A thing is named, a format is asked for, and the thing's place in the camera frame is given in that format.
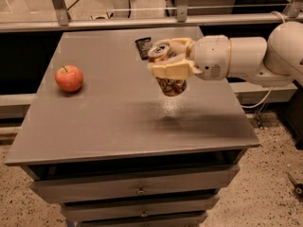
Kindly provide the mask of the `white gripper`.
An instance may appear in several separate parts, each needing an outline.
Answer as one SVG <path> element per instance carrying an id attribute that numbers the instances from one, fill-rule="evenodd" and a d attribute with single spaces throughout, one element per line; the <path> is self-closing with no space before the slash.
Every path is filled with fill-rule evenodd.
<path id="1" fill-rule="evenodd" d="M 191 38 L 172 38 L 155 42 L 151 47 L 150 73 L 160 79 L 222 80 L 227 76 L 230 40 L 223 35 Z"/>

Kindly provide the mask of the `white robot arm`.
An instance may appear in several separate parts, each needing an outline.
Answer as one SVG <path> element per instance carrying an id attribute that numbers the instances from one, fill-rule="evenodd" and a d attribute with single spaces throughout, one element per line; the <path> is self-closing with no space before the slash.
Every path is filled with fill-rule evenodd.
<path id="1" fill-rule="evenodd" d="M 148 70 L 160 79 L 238 78 L 264 87 L 303 83 L 303 24 L 285 22 L 267 39 L 224 35 L 172 38 L 149 51 Z"/>

